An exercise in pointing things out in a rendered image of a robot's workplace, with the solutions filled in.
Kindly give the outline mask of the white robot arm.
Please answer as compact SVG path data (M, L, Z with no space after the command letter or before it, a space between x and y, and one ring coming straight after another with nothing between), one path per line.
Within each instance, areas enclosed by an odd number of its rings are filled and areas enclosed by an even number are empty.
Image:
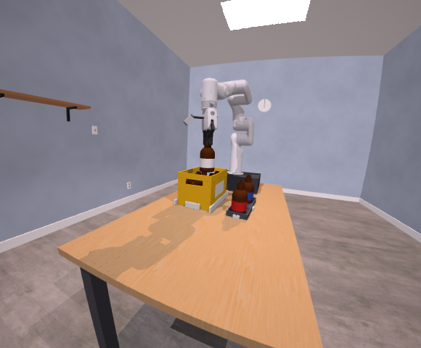
M228 83L229 82L229 83ZM252 94L246 80L234 80L218 83L213 78L206 78L202 82L200 90L201 108L215 107L217 100L227 97L233 111L233 129L235 131L247 131L248 133L233 133L231 135L231 157L228 174L243 175L242 157L243 150L240 146L253 145L254 121L252 118L244 118L244 109L240 105L247 105L252 102ZM218 97L218 99L217 99ZM214 103L215 102L215 103Z

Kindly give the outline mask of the yellow bottle crate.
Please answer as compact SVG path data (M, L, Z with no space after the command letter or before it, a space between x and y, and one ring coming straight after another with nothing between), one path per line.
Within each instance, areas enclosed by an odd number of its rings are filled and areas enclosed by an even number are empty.
M194 202L200 204L200 210L209 211L209 207L226 193L227 170L214 168L214 172L219 173L212 176L195 174L200 167L178 172L178 204L185 206L185 201ZM186 184L187 179L202 181L203 185Z

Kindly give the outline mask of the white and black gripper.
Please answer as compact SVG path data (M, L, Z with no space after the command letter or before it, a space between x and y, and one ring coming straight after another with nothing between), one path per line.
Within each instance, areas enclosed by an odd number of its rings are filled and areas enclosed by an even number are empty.
M202 109L203 108L203 109ZM202 123L203 145L213 145L213 132L217 129L217 109L215 107L202 107ZM215 129L216 128L216 129Z

